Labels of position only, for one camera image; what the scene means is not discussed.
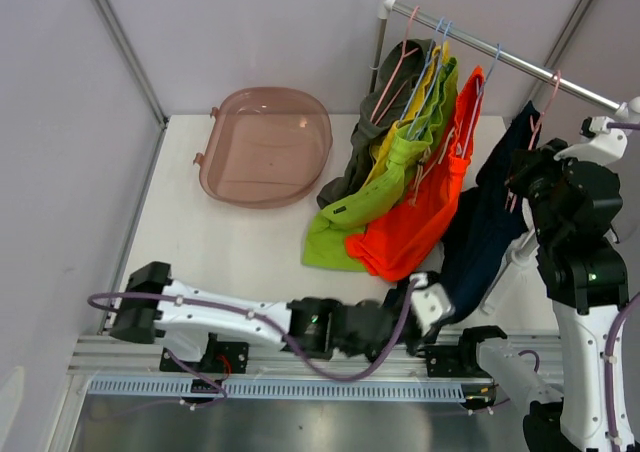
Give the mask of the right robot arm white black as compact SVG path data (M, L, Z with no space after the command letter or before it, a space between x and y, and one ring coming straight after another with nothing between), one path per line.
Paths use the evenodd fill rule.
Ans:
M639 299L627 267L605 234L621 210L620 180L593 160L567 158L554 139L527 150L497 146L477 181L501 182L528 200L538 243L537 268L552 302L562 347L563 389L526 366L497 326L463 332L456 352L468 375L488 373L522 413L531 451L636 451L625 412L623 323Z

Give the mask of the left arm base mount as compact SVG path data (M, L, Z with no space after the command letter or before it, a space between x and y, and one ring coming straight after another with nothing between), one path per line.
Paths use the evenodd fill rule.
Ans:
M171 358L173 353L191 369L206 374L245 374L249 344L220 340L217 334L176 333L161 341L163 351L159 370L181 372L182 368Z

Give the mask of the navy blue shorts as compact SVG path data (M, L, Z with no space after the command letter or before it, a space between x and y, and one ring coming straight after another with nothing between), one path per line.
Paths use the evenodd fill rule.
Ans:
M446 324L460 322L475 311L507 248L528 231L522 201L518 199L513 207L507 204L506 180L513 153L538 142L530 123L539 117L533 103L527 102L476 174L476 185L460 196L458 210L442 238L439 283L454 306Z

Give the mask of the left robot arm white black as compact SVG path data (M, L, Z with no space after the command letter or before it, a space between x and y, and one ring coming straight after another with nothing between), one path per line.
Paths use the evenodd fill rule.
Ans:
M164 262L134 271L115 314L112 337L139 344L160 343L197 372L216 362L215 334L289 351L293 338L310 358L328 360L335 351L375 360L400 320L408 283L388 291L384 302L355 305L331 298L289 302L238 299L196 289L171 276Z

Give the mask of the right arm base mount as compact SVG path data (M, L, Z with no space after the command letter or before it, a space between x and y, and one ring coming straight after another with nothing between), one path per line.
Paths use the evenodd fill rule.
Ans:
M483 372L471 352L460 345L429 345L419 349L416 358L423 359L432 378L477 378Z

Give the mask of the lime green shorts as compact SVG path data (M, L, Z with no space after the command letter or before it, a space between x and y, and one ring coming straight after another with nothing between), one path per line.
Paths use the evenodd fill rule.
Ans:
M430 142L397 137L382 176L316 214L305 238L302 263L330 270L365 272L365 267L347 254L346 238L363 233L369 223L400 201L415 178L418 161L433 154L429 158L425 154Z

